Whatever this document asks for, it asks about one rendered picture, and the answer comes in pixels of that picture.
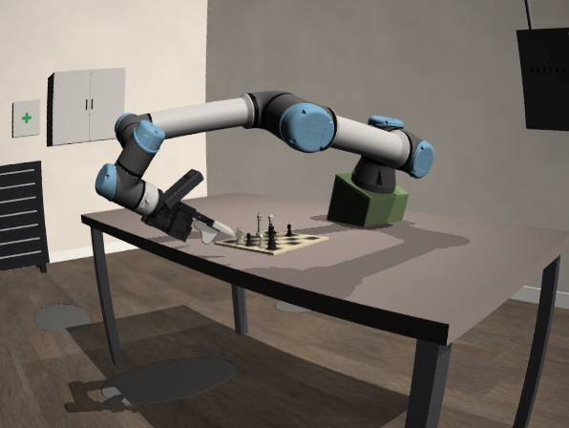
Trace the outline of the chessboard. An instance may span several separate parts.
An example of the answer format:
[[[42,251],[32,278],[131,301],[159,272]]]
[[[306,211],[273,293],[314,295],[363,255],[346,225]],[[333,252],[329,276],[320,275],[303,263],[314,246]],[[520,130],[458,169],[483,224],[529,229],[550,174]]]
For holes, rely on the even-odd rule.
[[[266,230],[267,231],[267,230]],[[256,235],[256,233],[251,234],[251,243],[253,244],[253,246],[246,246],[246,242],[247,242],[247,236],[244,235],[244,243],[243,244],[236,244],[237,240],[236,238],[231,238],[231,239],[227,239],[227,240],[222,240],[222,241],[218,241],[215,242],[215,245],[218,246],[228,246],[228,247],[233,247],[233,248],[237,248],[237,249],[243,249],[243,250],[248,250],[248,251],[254,251],[254,252],[259,252],[259,253],[264,253],[264,254],[269,254],[269,255],[276,255],[276,254],[280,254],[280,253],[284,253],[293,249],[297,249],[300,247],[304,247],[304,246],[310,246],[313,244],[317,244],[320,243],[322,241],[326,241],[329,240],[329,237],[322,237],[322,236],[314,236],[314,235],[306,235],[306,234],[299,234],[299,233],[292,233],[293,236],[286,236],[287,232],[284,231],[277,231],[275,230],[277,233],[276,235],[274,235],[274,241],[276,242],[276,247],[277,249],[274,250],[268,250],[268,242],[269,242],[269,237],[268,237],[268,233],[266,233],[266,231],[264,231],[264,235],[263,235],[263,244],[265,245],[265,247],[258,247],[260,240],[259,240],[259,235]]]

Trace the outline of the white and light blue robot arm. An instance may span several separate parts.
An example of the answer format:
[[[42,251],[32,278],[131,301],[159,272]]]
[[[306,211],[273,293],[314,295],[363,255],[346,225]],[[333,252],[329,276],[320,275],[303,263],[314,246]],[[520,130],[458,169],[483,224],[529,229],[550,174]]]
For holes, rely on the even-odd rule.
[[[123,150],[115,164],[106,163],[99,170],[95,192],[147,216],[157,206],[158,189],[141,178],[165,139],[238,126],[269,130],[304,153],[335,148],[361,155],[351,181],[379,194],[394,192],[395,169],[420,179],[433,163],[432,146],[404,130],[402,121],[373,116],[366,125],[338,117],[331,108],[289,92],[266,91],[242,94],[240,99],[122,115],[116,121],[115,133]]]

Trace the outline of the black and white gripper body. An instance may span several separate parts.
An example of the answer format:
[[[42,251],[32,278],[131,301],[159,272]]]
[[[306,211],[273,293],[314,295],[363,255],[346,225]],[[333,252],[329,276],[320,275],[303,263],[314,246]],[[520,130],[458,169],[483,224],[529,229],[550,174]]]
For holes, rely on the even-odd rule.
[[[185,210],[187,207],[195,211],[196,209],[185,203],[178,202],[169,210],[163,203],[163,198],[163,191],[158,189],[158,203],[156,208],[148,216],[142,216],[141,221],[148,226],[152,226],[163,231],[169,236],[186,242],[187,237],[190,235],[193,228],[191,225],[194,219],[192,219],[192,217],[189,216],[189,212],[186,212]]]

